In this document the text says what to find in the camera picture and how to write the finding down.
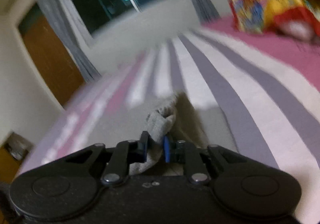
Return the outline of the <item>grey pants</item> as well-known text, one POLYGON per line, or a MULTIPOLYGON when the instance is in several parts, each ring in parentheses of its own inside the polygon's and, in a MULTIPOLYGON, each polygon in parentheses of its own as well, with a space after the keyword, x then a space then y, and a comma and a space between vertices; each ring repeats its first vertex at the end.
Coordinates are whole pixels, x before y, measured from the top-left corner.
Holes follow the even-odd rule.
POLYGON ((198 148, 217 144, 236 151, 226 116, 218 105, 195 108, 183 92, 165 98, 148 98, 130 109, 103 115, 84 142, 85 146, 104 143, 115 147, 121 141, 139 139, 142 132, 151 136, 147 162, 130 165, 130 175, 147 174, 160 168, 165 134, 176 140, 194 143, 198 148))

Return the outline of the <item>striped pink purple bedsheet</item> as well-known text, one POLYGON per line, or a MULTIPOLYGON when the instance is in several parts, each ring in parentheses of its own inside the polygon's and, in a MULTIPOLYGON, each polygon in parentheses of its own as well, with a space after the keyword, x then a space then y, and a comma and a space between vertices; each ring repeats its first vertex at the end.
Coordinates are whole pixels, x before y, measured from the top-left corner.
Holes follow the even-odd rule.
POLYGON ((319 223, 319 46, 236 31, 225 18, 136 55, 83 87, 23 163, 21 172, 94 143, 137 139, 162 98, 187 94, 218 144, 293 175, 295 211, 319 223))

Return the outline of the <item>brown wooden door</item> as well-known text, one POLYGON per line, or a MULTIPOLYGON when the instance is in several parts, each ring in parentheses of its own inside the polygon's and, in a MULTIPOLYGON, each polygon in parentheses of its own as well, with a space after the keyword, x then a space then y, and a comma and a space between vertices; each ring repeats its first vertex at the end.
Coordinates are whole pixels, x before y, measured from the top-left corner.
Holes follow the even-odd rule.
POLYGON ((65 105, 85 81, 38 4, 23 17, 18 30, 44 82, 60 105, 65 105))

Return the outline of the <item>white pillow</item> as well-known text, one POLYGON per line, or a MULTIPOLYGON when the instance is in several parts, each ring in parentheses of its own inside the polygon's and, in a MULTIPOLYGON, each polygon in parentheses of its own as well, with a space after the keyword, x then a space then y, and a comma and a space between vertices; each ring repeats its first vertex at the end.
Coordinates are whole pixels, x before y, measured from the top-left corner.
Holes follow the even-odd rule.
POLYGON ((316 39, 312 26, 304 21, 288 21, 279 26, 281 32, 297 40, 311 42, 316 39))

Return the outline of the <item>left grey curtain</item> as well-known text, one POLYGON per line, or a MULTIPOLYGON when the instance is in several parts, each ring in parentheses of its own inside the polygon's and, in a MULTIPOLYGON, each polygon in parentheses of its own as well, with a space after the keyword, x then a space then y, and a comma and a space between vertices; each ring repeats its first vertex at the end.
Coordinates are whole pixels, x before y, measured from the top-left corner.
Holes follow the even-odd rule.
POLYGON ((80 47, 61 0, 37 0, 37 4, 46 17, 54 33, 69 51, 82 77, 86 82, 100 78, 100 73, 89 61, 80 47))

